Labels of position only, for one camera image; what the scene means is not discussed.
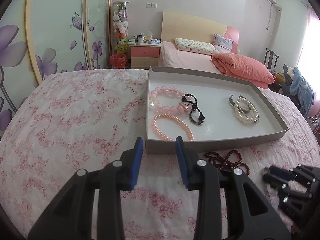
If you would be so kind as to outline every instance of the red trash bag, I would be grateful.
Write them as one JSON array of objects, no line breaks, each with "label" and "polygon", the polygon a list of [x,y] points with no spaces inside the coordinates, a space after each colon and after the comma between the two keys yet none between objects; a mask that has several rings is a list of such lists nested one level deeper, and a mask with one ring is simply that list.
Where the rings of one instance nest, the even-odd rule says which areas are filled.
[{"label": "red trash bag", "polygon": [[127,55],[124,53],[113,54],[110,57],[110,64],[112,68],[125,68],[127,64]]}]

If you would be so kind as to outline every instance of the pink drawer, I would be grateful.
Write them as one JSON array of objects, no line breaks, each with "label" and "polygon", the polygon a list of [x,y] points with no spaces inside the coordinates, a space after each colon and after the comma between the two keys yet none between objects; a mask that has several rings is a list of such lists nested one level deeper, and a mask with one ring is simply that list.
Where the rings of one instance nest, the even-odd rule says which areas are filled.
[{"label": "pink drawer", "polygon": [[160,48],[131,47],[131,57],[159,57]]}]

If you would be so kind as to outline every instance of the pillow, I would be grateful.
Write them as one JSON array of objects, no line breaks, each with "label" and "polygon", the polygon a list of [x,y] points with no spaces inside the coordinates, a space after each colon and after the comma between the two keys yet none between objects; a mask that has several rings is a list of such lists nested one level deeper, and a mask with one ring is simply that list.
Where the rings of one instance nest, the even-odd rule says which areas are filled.
[{"label": "pillow", "polygon": [[240,78],[272,84],[275,80],[261,62],[239,54],[219,53],[212,56],[212,62],[227,76],[237,75]]},{"label": "pillow", "polygon": [[220,53],[231,53],[233,42],[233,40],[224,38],[219,34],[214,35],[213,45]]},{"label": "pillow", "polygon": [[178,50],[191,51],[210,56],[219,53],[219,51],[212,44],[206,42],[192,41],[182,38],[176,38],[174,39],[174,42],[176,43]]}]

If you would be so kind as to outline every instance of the floral tablecloth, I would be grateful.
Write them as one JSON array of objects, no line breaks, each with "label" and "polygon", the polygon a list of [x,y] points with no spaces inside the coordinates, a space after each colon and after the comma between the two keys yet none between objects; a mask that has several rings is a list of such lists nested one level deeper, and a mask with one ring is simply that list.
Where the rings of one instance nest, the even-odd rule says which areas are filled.
[{"label": "floral tablecloth", "polygon": [[[145,138],[147,77],[147,70],[53,74],[20,107],[0,142],[0,203],[25,236],[77,169],[101,169],[131,149],[137,136]],[[319,146],[289,98],[261,90],[289,131],[278,141],[237,150],[276,208],[276,192],[262,182],[261,169],[319,165]],[[175,155],[144,153],[137,186],[121,197],[126,239],[193,238],[198,193],[185,189]],[[95,202],[93,228],[96,214]],[[224,201],[221,214],[226,236]]]}]

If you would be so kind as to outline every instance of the white mug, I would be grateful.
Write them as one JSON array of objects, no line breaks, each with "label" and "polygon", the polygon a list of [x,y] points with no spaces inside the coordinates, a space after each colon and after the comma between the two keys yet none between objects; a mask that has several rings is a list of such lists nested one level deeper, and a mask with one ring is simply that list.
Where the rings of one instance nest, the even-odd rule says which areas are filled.
[{"label": "white mug", "polygon": [[139,44],[142,44],[142,43],[143,43],[143,40],[144,40],[144,37],[138,37],[138,43],[139,43]]}]

